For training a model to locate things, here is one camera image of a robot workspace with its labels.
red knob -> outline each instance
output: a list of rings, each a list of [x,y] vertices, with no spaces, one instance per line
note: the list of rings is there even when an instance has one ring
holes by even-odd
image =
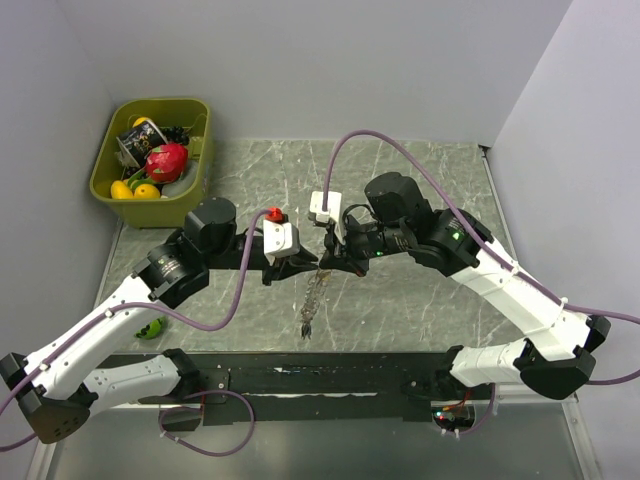
[[[278,207],[271,207],[269,212],[271,213],[269,213],[265,218],[270,222],[282,223],[284,221],[284,214]]]

white wall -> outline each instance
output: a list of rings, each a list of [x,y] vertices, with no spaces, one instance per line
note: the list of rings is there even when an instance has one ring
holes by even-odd
[[[58,0],[116,102],[207,100],[219,137],[493,144],[570,0]]]
[[[523,262],[572,303],[640,314],[640,3],[574,0],[490,165]],[[614,322],[594,378],[640,368],[640,328]],[[584,387],[605,478],[640,478],[640,381]]]
[[[40,348],[85,315],[115,222],[87,187],[111,98],[54,2],[0,0],[0,8],[4,356]],[[0,418],[0,444],[27,433],[14,402]],[[0,454],[0,477],[24,478],[34,446]]]

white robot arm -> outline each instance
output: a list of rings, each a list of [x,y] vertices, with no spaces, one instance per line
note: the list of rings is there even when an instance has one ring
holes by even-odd
[[[341,194],[330,192],[327,209],[322,192],[314,192],[310,217],[327,229],[327,251],[320,268],[366,274],[369,260],[406,252],[416,263],[439,270],[486,299],[523,333],[505,345],[449,350],[448,372],[466,387],[484,383],[524,383],[537,393],[564,399],[588,380],[595,366],[591,352],[606,338],[605,317],[564,309],[517,274],[525,272],[478,220],[465,218],[506,260],[503,268],[465,232],[450,210],[431,209],[418,185],[409,177],[390,172],[366,187],[368,205],[344,209]],[[370,210],[372,222],[360,224],[349,212]]]
[[[209,269],[261,270],[269,285],[317,268],[317,258],[300,245],[297,228],[279,209],[272,209],[262,226],[264,234],[248,244],[246,233],[236,234],[233,204],[206,200],[189,213],[183,229],[151,250],[109,298],[69,331],[26,357],[10,354],[0,360],[0,374],[11,389],[32,378],[16,398],[40,440],[62,440],[89,417],[116,405],[156,396],[179,401],[193,393],[199,372],[179,349],[133,365],[99,365],[136,331],[205,288]]]

marble surface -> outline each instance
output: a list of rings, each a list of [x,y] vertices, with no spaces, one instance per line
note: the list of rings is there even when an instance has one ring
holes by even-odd
[[[324,230],[307,220],[310,195],[320,190],[332,141],[237,140],[218,145],[211,193],[232,200],[239,228],[259,208],[280,206],[298,225],[303,244],[322,253]],[[481,151],[470,144],[406,142],[405,146],[435,176],[457,205],[479,218],[507,245],[505,229],[485,171]],[[398,171],[417,179],[434,208],[443,203],[425,180],[391,147],[355,139],[338,157],[332,189],[345,205],[366,201],[366,183]],[[124,227],[110,265],[104,296],[131,272],[171,230]],[[153,340],[131,339],[122,351],[442,351],[451,345],[485,346],[520,337],[518,330],[471,291],[416,265],[408,255],[371,262],[365,278],[334,271],[319,299],[310,340],[300,337],[301,310],[314,274],[263,287],[250,273],[235,318],[223,330],[206,333],[170,321]],[[226,313],[237,272],[212,271],[210,287],[179,311],[207,324]]]

plastic bin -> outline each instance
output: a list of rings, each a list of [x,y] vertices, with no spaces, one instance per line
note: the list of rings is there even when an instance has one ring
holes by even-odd
[[[189,159],[199,163],[196,180],[182,195],[153,200],[116,200],[111,184],[121,180],[124,168],[118,162],[116,137],[130,129],[138,117],[149,117],[159,127],[189,128]],[[209,107],[194,98],[148,98],[125,103],[113,115],[102,142],[89,188],[94,197],[106,203],[128,225],[181,227],[184,217],[208,194],[209,172],[213,163],[213,137]]]

